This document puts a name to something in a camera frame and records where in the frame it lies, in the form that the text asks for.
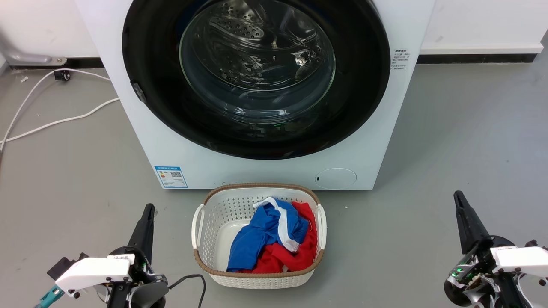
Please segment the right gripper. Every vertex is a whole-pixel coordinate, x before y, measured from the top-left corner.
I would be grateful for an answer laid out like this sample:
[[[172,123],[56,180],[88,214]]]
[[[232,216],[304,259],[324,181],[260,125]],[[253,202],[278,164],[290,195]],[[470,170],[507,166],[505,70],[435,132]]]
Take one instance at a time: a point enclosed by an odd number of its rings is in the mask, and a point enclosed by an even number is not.
[[[466,308],[532,308],[519,284],[525,275],[495,269],[491,249],[509,249],[513,243],[505,238],[486,238],[490,234],[462,191],[454,192],[454,202],[464,257],[444,282],[447,298]]]

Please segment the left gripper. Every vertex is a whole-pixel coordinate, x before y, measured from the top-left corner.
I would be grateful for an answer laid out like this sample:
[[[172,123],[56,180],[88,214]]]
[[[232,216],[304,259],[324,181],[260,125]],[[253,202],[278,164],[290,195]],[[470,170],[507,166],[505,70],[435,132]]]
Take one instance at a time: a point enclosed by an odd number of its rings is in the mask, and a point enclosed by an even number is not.
[[[155,206],[146,204],[128,242],[111,252],[111,256],[133,254],[127,278],[111,282],[107,308],[164,308],[165,295],[169,292],[167,278],[155,273],[151,267],[153,251]]]

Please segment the blue energy label sticker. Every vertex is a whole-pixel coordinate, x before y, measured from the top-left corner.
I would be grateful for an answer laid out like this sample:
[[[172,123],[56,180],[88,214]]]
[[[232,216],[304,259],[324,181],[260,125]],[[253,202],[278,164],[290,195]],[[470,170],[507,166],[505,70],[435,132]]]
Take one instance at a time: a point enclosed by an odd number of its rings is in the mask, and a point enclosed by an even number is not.
[[[188,184],[179,166],[154,166],[163,189],[186,189]]]

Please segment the grey metal floor bracket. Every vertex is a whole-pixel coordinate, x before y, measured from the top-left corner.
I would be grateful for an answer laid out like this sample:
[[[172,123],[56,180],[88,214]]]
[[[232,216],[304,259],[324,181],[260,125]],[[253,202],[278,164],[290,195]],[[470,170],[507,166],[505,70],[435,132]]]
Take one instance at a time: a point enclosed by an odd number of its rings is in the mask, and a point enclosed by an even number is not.
[[[65,57],[27,54],[21,51],[11,51],[5,58],[10,66],[62,66],[67,63]]]

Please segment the printed text label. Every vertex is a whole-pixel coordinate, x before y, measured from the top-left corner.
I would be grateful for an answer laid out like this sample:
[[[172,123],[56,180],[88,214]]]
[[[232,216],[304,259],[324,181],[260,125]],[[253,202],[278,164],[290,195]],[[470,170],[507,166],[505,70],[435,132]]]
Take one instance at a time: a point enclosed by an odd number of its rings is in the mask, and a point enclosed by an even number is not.
[[[411,60],[411,53],[407,49],[395,49],[392,53],[391,70],[405,70]]]

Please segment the white front-load washing machine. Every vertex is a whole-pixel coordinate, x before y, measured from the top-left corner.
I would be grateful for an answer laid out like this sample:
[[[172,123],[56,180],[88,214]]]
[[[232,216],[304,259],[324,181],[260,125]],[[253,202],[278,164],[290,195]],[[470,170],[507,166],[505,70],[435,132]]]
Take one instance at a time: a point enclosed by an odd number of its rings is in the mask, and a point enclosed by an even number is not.
[[[360,129],[330,148],[301,157],[255,160],[190,142],[167,127],[137,97],[122,55],[122,29],[133,0],[75,0],[152,169],[155,172],[154,166],[179,166],[188,189],[193,190],[236,183],[296,184],[315,190],[321,189],[315,183],[316,175],[331,168],[356,173],[356,182],[346,190],[374,187],[436,0],[371,1],[380,14],[390,49],[389,82],[374,113]],[[411,53],[405,70],[391,70],[395,49]]]

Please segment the teal connector piece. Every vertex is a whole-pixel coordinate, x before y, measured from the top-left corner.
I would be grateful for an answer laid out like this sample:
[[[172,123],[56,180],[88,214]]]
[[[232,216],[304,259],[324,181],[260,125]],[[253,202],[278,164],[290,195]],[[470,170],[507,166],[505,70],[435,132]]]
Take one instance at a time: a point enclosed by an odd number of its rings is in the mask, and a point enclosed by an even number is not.
[[[54,285],[45,295],[40,298],[40,301],[34,308],[49,308],[53,303],[59,300],[65,292],[59,288],[57,285]]]

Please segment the grey round washer door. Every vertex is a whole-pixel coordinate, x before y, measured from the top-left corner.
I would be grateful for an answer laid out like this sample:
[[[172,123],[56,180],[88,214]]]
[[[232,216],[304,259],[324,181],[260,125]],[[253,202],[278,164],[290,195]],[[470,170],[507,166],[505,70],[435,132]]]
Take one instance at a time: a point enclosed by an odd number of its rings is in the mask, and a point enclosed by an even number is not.
[[[379,106],[390,70],[371,0],[133,0],[122,55],[167,127],[255,160],[343,141]]]

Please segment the round white filter cover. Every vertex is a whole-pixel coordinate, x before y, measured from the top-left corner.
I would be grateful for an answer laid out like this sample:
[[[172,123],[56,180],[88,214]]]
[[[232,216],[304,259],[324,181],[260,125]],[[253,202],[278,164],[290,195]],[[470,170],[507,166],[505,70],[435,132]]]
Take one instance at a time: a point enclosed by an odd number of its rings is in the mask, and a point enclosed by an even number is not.
[[[357,180],[357,175],[350,169],[331,168],[323,170],[315,177],[318,187],[325,190],[343,190],[351,187]]]

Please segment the white perforated laundry basket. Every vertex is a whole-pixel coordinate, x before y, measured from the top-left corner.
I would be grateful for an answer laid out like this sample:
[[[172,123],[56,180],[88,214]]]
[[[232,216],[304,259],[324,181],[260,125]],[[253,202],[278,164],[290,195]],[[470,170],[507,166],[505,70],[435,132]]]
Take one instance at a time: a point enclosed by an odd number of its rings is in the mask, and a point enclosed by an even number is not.
[[[296,272],[228,272],[229,250],[237,232],[250,222],[255,212],[254,203],[266,197],[310,206],[318,237],[313,263],[307,269]],[[231,184],[210,191],[196,209],[191,239],[197,264],[220,285],[241,289],[294,288],[306,283],[323,259],[327,219],[317,195],[305,187],[280,183]]]

